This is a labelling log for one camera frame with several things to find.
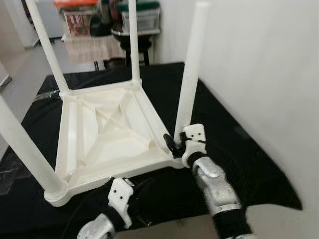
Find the red lid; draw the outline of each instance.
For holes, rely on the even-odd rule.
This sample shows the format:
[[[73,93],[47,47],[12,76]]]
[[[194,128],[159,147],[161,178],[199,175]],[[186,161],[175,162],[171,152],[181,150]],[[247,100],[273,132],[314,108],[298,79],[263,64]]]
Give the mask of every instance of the red lid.
[[[82,6],[95,5],[98,0],[55,0],[53,2],[56,6]]]

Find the black table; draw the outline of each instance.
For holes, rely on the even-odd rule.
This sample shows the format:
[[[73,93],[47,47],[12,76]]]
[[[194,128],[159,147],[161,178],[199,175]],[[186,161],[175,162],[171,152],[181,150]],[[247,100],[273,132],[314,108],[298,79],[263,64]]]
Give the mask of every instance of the black table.
[[[171,135],[174,133],[183,68],[183,63],[141,67],[144,91]],[[80,89],[126,81],[131,78],[130,74],[130,69],[122,68],[66,74],[65,78],[69,88]],[[48,76],[39,94],[56,89],[53,76]],[[22,122],[53,168],[61,109],[60,99],[37,101]],[[197,86],[192,123],[205,125],[208,154],[224,168],[244,208],[265,202],[294,205],[293,196],[291,202],[287,202],[287,196],[282,193],[283,190],[291,195],[294,192],[292,188],[287,189],[286,177],[201,81]],[[3,158],[6,160],[17,160],[10,148]],[[19,171],[23,174],[26,169],[21,167]],[[153,225],[207,213],[190,170],[164,168],[134,177],[131,181],[138,184],[149,178],[153,178],[153,182],[140,196],[139,205],[142,217]],[[274,193],[267,193],[267,189],[274,187]],[[43,189],[32,176],[16,179],[10,192],[0,196],[0,238],[59,238],[74,210],[90,193],[76,195],[65,206],[55,208],[44,200]],[[106,197],[104,191],[87,197],[70,224],[67,238],[76,238],[80,228],[99,215]],[[133,223],[133,229],[145,226],[135,217]]]

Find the white plastic bracket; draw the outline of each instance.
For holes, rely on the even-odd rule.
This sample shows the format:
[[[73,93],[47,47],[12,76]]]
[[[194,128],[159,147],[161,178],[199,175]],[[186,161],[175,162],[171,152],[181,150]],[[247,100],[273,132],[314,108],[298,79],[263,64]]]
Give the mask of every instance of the white plastic bracket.
[[[184,127],[183,132],[186,136],[185,153],[181,157],[183,165],[187,168],[190,166],[187,159],[195,152],[202,152],[206,154],[206,137],[204,126],[202,124],[192,124]]]
[[[125,228],[132,225],[131,218],[128,214],[128,202],[133,195],[133,188],[122,178],[114,179],[108,196],[109,206],[113,207],[125,222]]]

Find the green lid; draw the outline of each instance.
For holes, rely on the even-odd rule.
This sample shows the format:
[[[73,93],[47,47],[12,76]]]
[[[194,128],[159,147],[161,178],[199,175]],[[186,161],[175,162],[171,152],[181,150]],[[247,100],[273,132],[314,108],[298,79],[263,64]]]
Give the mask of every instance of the green lid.
[[[158,1],[136,1],[136,11],[151,10],[159,8]],[[128,2],[120,2],[116,5],[117,11],[129,11]]]

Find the stool leg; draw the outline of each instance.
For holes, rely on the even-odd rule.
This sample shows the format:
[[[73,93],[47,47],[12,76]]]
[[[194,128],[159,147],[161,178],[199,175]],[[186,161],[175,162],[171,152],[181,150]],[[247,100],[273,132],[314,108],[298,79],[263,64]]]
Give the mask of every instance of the stool leg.
[[[143,55],[144,55],[144,64],[146,66],[149,66],[150,65],[150,60],[149,60],[149,51],[144,51],[143,52]]]
[[[126,50],[126,59],[125,59],[126,66],[131,65],[131,52],[129,50]]]

